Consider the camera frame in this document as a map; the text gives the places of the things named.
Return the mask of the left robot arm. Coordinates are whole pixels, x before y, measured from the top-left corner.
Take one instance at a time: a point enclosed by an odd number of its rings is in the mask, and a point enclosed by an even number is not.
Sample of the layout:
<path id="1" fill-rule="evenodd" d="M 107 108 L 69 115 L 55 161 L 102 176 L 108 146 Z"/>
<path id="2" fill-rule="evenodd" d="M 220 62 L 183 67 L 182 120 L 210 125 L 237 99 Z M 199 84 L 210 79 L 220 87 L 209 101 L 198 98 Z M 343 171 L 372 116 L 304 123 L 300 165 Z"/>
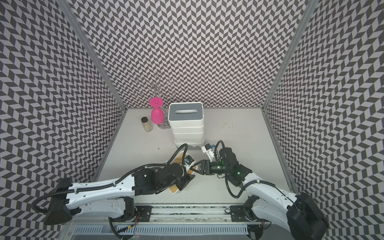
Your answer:
<path id="1" fill-rule="evenodd" d="M 59 225 L 78 217 L 111 218 L 114 222 L 133 221 L 139 214 L 134 197 L 157 195 L 176 187 L 183 190 L 194 178 L 189 164 L 148 164 L 118 179 L 93 183 L 59 182 L 48 195 L 45 225 Z"/>

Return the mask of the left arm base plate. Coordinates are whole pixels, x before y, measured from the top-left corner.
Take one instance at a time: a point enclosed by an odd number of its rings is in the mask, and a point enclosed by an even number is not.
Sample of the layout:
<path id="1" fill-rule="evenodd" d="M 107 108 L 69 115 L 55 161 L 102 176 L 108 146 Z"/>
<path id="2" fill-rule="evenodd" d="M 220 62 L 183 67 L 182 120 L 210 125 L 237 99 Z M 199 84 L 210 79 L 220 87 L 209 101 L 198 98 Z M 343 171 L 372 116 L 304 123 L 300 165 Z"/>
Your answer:
<path id="1" fill-rule="evenodd" d="M 152 206 L 135 206 L 134 211 L 124 210 L 123 215 L 112 219 L 112 222 L 123 223 L 123 222 L 149 222 L 152 214 Z"/>

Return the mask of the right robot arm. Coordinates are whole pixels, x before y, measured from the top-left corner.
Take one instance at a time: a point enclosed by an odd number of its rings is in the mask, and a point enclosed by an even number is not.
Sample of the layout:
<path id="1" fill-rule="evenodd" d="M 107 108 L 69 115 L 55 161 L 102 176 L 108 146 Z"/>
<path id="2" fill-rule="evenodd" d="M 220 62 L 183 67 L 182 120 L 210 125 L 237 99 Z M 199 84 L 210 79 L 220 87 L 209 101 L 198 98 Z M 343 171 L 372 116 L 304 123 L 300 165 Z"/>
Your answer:
<path id="1" fill-rule="evenodd" d="M 201 175 L 221 175 L 226 186 L 239 187 L 238 199 L 247 193 L 251 201 L 244 206 L 248 219 L 256 217 L 276 224 L 291 233 L 296 240 L 321 240 L 329 229 L 329 220 L 313 198 L 301 192 L 287 192 L 275 184 L 263 180 L 249 168 L 241 165 L 231 148 L 218 150 L 214 145 L 203 146 L 202 152 L 209 158 L 195 165 Z"/>

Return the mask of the all white tissue box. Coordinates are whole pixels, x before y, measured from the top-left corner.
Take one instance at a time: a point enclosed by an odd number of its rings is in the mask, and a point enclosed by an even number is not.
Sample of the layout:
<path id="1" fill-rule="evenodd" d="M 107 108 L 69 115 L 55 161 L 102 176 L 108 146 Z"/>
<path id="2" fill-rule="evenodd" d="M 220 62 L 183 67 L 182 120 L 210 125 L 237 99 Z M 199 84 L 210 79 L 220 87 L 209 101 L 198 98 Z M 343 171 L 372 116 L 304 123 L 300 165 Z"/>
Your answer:
<path id="1" fill-rule="evenodd" d="M 201 148 L 204 146 L 204 143 L 200 143 L 200 144 L 188 144 L 189 148 Z"/>

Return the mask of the grey lid tissue box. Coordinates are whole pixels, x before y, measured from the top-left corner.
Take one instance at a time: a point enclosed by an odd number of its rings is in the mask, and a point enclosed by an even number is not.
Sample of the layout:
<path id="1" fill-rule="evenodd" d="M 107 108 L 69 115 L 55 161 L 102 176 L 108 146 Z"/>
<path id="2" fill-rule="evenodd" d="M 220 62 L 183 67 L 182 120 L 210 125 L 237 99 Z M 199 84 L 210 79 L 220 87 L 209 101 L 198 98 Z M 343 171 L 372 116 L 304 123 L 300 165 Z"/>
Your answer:
<path id="1" fill-rule="evenodd" d="M 204 125 L 204 105 L 202 102 L 172 103 L 168 121 L 172 128 L 201 127 Z"/>
<path id="2" fill-rule="evenodd" d="M 200 143 L 204 140 L 204 133 L 175 133 L 174 138 L 176 141 L 192 141 Z"/>

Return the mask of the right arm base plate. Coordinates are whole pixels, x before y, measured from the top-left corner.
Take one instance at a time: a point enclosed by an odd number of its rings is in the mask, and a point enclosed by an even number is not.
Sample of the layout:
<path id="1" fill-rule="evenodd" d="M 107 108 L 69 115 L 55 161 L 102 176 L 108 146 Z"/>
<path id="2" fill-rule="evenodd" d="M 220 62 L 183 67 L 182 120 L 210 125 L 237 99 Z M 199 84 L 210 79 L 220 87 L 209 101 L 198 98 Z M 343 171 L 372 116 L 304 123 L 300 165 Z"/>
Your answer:
<path id="1" fill-rule="evenodd" d="M 231 217 L 231 220 L 234 223 L 247 223 L 257 225 L 261 225 L 262 223 L 270 223 L 268 220 L 258 218 L 251 208 L 246 208 L 244 206 L 230 206 L 224 211 Z"/>

